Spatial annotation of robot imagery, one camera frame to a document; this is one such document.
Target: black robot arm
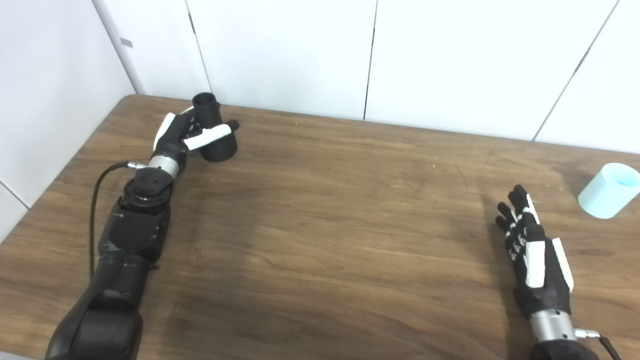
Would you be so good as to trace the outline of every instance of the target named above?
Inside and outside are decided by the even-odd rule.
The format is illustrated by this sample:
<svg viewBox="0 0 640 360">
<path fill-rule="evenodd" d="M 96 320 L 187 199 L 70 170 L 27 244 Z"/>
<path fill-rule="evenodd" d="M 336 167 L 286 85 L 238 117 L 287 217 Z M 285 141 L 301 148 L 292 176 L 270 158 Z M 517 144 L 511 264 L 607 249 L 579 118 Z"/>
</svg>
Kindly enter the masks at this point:
<svg viewBox="0 0 640 360">
<path fill-rule="evenodd" d="M 237 150 L 238 123 L 222 123 L 210 93 L 194 97 L 194 108 L 168 114 L 146 167 L 111 209 L 98 243 L 100 259 L 91 281 L 56 328 L 48 360 L 132 360 L 142 334 L 138 313 L 149 272 L 163 250 L 170 220 L 173 184 L 187 153 L 200 149 L 209 161 L 224 161 Z"/>
<path fill-rule="evenodd" d="M 550 239 L 540 224 L 533 200 L 516 185 L 509 192 L 511 209 L 498 204 L 495 219 L 504 231 L 504 244 L 516 275 L 513 295 L 531 323 L 536 340 L 531 360 L 598 360 L 580 338 L 597 338 L 614 360 L 618 353 L 609 340 L 591 330 L 576 329 L 571 321 L 573 275 L 560 238 Z"/>
</svg>

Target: white panel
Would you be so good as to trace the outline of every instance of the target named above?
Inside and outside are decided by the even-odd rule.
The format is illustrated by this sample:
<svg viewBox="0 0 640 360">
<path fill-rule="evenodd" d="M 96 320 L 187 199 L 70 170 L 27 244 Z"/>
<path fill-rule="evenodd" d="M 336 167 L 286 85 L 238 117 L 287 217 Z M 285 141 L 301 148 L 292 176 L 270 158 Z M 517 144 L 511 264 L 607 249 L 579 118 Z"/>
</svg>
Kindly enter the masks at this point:
<svg viewBox="0 0 640 360">
<path fill-rule="evenodd" d="M 536 141 L 640 153 L 639 19 L 620 0 Z"/>
<path fill-rule="evenodd" d="M 375 0 L 188 0 L 220 102 L 362 119 Z"/>
<path fill-rule="evenodd" d="M 26 213 L 27 208 L 0 184 L 0 243 Z"/>
<path fill-rule="evenodd" d="M 32 205 L 132 87 L 90 1 L 0 13 L 0 179 Z"/>
<path fill-rule="evenodd" d="M 531 140 L 615 0 L 379 0 L 366 120 Z"/>
<path fill-rule="evenodd" d="M 190 100 L 211 91 L 184 0 L 95 4 L 139 94 Z"/>
</svg>

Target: wood grain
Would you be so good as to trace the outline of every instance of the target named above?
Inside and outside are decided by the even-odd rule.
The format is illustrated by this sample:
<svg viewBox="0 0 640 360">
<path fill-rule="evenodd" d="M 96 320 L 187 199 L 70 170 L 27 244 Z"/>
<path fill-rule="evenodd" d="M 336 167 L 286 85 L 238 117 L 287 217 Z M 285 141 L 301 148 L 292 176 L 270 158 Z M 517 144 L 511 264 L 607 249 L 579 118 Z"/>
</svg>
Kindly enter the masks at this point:
<svg viewBox="0 0 640 360">
<path fill-rule="evenodd" d="M 126 97 L 0 247 L 0 350 L 41 358 L 87 283 L 91 187 L 145 161 L 186 101 Z M 575 194 L 640 158 L 223 106 L 239 151 L 191 154 L 142 314 L 139 359 L 525 359 L 498 201 L 522 183 L 575 277 L 573 321 L 640 351 L 640 202 L 612 220 Z M 132 174 L 110 175 L 97 229 Z M 588 345 L 606 359 L 597 342 Z"/>
</svg>

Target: light blue cup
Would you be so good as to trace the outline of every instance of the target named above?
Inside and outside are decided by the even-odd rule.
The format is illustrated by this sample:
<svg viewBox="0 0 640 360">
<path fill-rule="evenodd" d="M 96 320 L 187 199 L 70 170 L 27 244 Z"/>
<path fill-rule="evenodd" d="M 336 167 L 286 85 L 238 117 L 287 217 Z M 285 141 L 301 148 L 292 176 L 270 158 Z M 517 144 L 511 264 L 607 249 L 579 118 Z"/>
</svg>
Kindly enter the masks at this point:
<svg viewBox="0 0 640 360">
<path fill-rule="evenodd" d="M 609 163 L 578 195 L 583 210 L 597 218 L 612 218 L 640 193 L 640 173 L 634 168 Z"/>
</svg>

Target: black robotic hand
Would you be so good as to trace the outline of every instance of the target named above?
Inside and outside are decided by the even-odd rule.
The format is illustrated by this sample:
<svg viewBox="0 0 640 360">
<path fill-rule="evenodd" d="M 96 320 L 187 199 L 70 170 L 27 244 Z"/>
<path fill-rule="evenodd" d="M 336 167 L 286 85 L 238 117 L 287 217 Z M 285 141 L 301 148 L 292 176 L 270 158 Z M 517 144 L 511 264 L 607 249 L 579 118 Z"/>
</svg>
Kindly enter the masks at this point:
<svg viewBox="0 0 640 360">
<path fill-rule="evenodd" d="M 598 360 L 577 341 L 571 322 L 569 295 L 573 277 L 560 239 L 547 237 L 531 196 L 522 186 L 513 188 L 509 200 L 514 210 L 501 202 L 498 210 L 502 216 L 495 222 L 504 231 L 505 246 L 513 262 L 516 303 L 529 319 L 536 338 L 530 359 Z"/>
<path fill-rule="evenodd" d="M 569 294 L 573 277 L 559 238 L 549 239 L 540 225 L 531 196 L 520 185 L 509 193 L 515 210 L 498 204 L 496 224 L 505 233 L 505 245 L 516 274 L 514 296 L 526 317 L 546 309 L 571 314 Z"/>
</svg>

